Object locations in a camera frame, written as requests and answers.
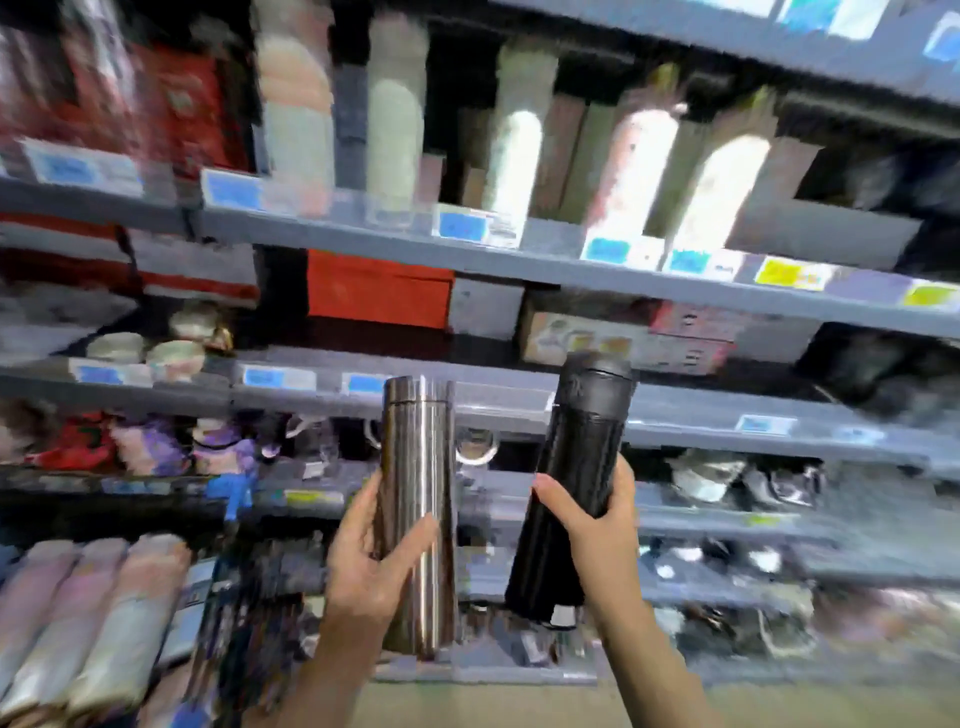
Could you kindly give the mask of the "person's left hand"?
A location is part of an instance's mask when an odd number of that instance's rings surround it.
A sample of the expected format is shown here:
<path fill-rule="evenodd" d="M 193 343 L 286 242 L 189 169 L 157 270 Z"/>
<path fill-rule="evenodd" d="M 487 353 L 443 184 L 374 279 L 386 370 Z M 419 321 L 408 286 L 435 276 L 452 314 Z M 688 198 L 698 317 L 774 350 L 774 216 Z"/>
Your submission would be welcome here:
<path fill-rule="evenodd" d="M 330 609 L 391 618 L 398 613 L 403 584 L 383 584 L 373 555 L 381 471 L 376 469 L 344 512 L 327 556 L 326 612 Z"/>

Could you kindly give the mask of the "black vacuum flask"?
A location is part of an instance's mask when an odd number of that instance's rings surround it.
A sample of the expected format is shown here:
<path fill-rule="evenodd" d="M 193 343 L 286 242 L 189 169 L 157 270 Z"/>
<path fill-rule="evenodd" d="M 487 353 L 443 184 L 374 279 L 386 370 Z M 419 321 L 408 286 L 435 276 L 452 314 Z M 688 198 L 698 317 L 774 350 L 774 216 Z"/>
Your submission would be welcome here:
<path fill-rule="evenodd" d="M 617 354 L 571 352 L 561 367 L 536 473 L 557 480 L 594 519 L 607 512 L 635 389 L 629 360 Z M 585 604 L 568 532 L 535 495 L 503 602 L 516 616 L 553 631 L 573 629 Z"/>

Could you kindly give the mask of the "silver steel vacuum flask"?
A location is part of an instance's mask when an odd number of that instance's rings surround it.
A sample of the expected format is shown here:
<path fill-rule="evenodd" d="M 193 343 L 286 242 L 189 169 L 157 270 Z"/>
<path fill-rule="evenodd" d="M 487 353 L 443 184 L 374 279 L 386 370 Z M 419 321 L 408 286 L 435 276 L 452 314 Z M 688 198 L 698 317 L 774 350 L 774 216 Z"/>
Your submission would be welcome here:
<path fill-rule="evenodd" d="M 459 631 L 453 390 L 452 382 L 423 375 L 390 378 L 383 388 L 375 556 L 391 553 L 423 516 L 438 522 L 437 539 L 407 579 L 385 649 L 425 662 L 446 659 Z"/>

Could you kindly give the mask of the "person's right forearm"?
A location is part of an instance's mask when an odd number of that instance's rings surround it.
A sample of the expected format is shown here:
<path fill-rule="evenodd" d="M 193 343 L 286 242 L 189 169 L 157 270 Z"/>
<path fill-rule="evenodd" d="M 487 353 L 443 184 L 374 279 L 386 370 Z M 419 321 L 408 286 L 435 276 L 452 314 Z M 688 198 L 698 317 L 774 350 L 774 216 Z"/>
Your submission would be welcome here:
<path fill-rule="evenodd" d="M 597 609 L 595 620 L 631 728 L 727 728 L 643 600 Z"/>

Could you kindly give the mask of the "person's left forearm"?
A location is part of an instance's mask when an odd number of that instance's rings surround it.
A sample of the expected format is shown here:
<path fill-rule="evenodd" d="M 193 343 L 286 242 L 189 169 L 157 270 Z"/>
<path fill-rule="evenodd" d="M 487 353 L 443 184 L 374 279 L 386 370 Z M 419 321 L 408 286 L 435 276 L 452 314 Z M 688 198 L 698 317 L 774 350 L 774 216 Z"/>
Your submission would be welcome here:
<path fill-rule="evenodd" d="M 391 620 L 329 609 L 320 621 L 315 654 L 301 669 L 271 728 L 350 728 Z"/>

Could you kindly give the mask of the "clear glass mug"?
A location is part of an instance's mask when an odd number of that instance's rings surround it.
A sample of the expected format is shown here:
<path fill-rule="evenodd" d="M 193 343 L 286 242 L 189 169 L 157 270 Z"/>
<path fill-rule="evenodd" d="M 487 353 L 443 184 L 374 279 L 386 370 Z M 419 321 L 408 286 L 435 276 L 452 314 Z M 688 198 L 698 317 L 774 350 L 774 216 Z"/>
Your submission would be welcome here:
<path fill-rule="evenodd" d="M 458 465 L 486 468 L 500 448 L 499 433 L 494 430 L 460 427 L 455 435 L 455 457 Z"/>

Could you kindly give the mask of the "grey metal shelf board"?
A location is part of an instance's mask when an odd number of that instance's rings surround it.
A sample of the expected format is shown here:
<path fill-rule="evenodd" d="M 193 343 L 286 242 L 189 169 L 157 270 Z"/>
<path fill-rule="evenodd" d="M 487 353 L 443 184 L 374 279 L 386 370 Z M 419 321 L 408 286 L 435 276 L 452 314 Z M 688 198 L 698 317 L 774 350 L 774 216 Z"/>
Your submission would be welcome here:
<path fill-rule="evenodd" d="M 334 519 L 361 485 L 370 467 L 342 464 L 333 477 L 304 485 L 292 469 L 270 472 L 251 486 L 247 508 L 262 513 L 308 514 Z M 526 509 L 530 474 L 504 470 L 469 470 L 458 491 L 460 523 L 481 528 L 512 528 Z M 0 467 L 0 493 L 57 496 L 104 496 L 149 502 L 225 504 L 231 486 L 200 476 L 178 478 L 122 477 L 79 472 L 44 471 L 32 467 Z M 960 540 L 960 497 L 937 493 L 929 482 L 846 482 L 827 489 L 820 508 L 805 513 L 681 505 L 666 485 L 639 482 L 636 487 L 638 528 L 651 535 L 772 542 L 841 544 L 855 538 L 901 537 L 924 541 Z"/>
<path fill-rule="evenodd" d="M 481 554 L 466 563 L 459 578 L 461 616 L 479 616 L 484 627 L 453 645 L 441 660 L 440 675 L 462 685 L 587 686 L 612 676 L 597 637 L 584 625 L 549 632 L 536 626 L 512 625 L 502 611 L 502 594 L 511 563 Z M 761 629 L 735 646 L 734 629 L 707 637 L 706 628 L 692 628 L 688 613 L 701 612 L 746 620 L 758 613 L 784 615 L 788 602 L 769 585 L 730 580 L 702 564 L 684 564 L 678 577 L 664 579 L 640 562 L 643 595 L 652 601 L 671 640 L 681 637 L 681 654 L 690 671 L 708 688 L 752 685 L 825 684 L 942 686 L 960 683 L 960 657 L 907 646 L 892 656 L 838 652 L 814 639 L 799 655 L 776 657 Z"/>
<path fill-rule="evenodd" d="M 569 285 L 695 306 L 960 340 L 960 285 L 741 250 L 669 251 L 650 271 L 602 244 L 583 257 L 578 227 L 530 220 L 515 249 L 485 238 L 480 211 L 432 205 L 409 224 L 373 222 L 363 194 L 336 190 L 326 216 L 293 214 L 270 179 L 205 170 L 201 201 L 151 200 L 0 173 L 0 212 L 50 214 L 221 242 L 345 254 L 528 283 Z"/>
<path fill-rule="evenodd" d="M 960 0 L 491 0 L 960 108 Z"/>
<path fill-rule="evenodd" d="M 210 357 L 189 381 L 173 383 L 148 365 L 0 354 L 0 397 L 139 415 L 226 418 L 257 409 L 378 419 L 382 384 L 406 375 L 453 382 L 457 424 L 503 435 L 544 434 L 557 385 L 547 372 L 280 346 L 246 358 Z M 643 448 L 884 462 L 960 478 L 960 441 L 945 434 L 771 396 L 640 383 L 623 438 Z"/>

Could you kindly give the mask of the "patterned beige gift box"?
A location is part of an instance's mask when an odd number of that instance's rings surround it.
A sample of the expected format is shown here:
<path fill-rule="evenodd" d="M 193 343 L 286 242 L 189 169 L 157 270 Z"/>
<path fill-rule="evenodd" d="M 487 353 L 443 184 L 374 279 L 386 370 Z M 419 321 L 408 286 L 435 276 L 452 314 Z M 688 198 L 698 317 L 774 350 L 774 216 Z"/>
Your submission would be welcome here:
<path fill-rule="evenodd" d="M 528 303 L 518 322 L 522 361 L 562 365 L 569 354 L 592 353 L 624 358 L 635 370 L 705 377 L 715 374 L 736 350 L 736 343 L 659 330 L 634 321 L 605 321 L 549 310 Z"/>

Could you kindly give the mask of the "pile of shiny metal cups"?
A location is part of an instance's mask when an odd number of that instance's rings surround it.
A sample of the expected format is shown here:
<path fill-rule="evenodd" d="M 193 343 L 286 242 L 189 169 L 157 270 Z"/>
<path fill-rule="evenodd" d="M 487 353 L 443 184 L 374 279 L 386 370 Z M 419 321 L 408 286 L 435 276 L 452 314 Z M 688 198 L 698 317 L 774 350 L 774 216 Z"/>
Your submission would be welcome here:
<path fill-rule="evenodd" d="M 830 483 L 823 463 L 810 458 L 688 448 L 666 464 L 670 501 L 687 507 L 806 514 Z"/>

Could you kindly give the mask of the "orange-red box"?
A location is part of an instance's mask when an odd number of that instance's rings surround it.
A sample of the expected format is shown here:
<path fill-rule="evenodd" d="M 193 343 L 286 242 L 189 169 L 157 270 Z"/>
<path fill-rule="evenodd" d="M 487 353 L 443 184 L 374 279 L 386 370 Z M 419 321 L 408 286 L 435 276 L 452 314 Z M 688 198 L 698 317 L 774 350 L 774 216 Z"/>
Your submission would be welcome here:
<path fill-rule="evenodd" d="M 307 252 L 308 313 L 312 317 L 448 328 L 455 273 L 311 249 Z"/>

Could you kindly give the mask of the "row of colourful figurine mugs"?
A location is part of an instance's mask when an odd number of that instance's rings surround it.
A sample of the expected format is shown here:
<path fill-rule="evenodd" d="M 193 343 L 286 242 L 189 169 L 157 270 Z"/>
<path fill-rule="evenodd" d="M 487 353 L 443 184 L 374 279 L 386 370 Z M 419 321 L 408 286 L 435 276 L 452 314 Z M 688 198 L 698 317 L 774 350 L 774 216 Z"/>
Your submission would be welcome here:
<path fill-rule="evenodd" d="M 0 468 L 174 480 L 252 476 L 256 441 L 233 418 L 96 410 L 64 415 L 0 399 Z"/>

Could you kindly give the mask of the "row of blue price labels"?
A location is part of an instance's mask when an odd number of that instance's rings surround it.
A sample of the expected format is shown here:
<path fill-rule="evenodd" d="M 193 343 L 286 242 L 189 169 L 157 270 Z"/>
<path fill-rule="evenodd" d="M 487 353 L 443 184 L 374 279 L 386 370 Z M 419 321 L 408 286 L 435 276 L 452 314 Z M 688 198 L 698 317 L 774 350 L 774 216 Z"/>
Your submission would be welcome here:
<path fill-rule="evenodd" d="M 298 216 L 296 197 L 273 180 L 220 169 L 200 174 L 199 208 L 180 208 L 199 236 L 345 254 L 557 285 L 587 286 L 585 273 L 604 265 L 631 272 L 733 283 L 750 254 L 735 249 L 666 251 L 664 241 L 588 236 L 582 228 L 435 204 L 394 215 L 352 190 L 328 191 L 327 213 Z"/>

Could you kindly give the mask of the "yellow price label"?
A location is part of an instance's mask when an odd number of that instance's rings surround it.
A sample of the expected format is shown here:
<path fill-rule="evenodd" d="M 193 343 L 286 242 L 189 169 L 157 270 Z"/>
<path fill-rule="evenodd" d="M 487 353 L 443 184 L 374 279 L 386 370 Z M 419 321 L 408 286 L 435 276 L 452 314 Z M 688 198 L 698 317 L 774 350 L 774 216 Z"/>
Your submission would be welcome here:
<path fill-rule="evenodd" d="M 960 284 L 914 278 L 899 305 L 911 309 L 960 312 Z"/>
<path fill-rule="evenodd" d="M 837 267 L 829 263 L 767 255 L 753 282 L 756 285 L 820 293 L 826 290 L 836 271 Z"/>

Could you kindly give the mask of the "row of pale tall flasks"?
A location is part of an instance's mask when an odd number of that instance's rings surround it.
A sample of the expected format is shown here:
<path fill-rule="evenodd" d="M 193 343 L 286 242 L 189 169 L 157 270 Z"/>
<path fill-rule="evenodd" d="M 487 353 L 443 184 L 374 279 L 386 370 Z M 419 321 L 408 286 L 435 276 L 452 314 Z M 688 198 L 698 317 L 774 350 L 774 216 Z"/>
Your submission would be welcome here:
<path fill-rule="evenodd" d="M 257 84 L 266 124 L 271 175 L 290 190 L 296 215 L 327 214 L 334 179 L 330 28 L 327 0 L 251 0 Z M 410 213 L 416 200 L 426 128 L 429 33 L 424 22 L 383 8 L 368 25 L 366 64 L 366 189 L 386 213 Z M 547 123 L 560 57 L 531 38 L 499 50 L 495 106 L 486 135 L 479 207 L 458 208 L 528 221 L 541 172 Z M 648 237 L 669 164 L 679 147 L 680 70 L 657 67 L 642 84 L 623 91 L 614 125 L 599 155 L 601 169 L 579 226 L 589 237 L 634 241 Z M 701 156 L 660 236 L 666 252 L 725 248 L 738 214 L 775 141 L 776 95 L 761 87 L 717 115 Z"/>

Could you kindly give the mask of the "stack of dark red boxes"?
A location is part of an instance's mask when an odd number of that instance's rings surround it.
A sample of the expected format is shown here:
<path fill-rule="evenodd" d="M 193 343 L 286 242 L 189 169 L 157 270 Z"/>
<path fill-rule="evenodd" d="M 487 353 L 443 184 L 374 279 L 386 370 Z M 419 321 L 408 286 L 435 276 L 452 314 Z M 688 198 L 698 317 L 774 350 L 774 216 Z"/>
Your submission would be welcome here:
<path fill-rule="evenodd" d="M 246 164 L 219 66 L 236 42 L 156 45 L 133 0 L 0 0 L 0 176 L 161 202 Z"/>

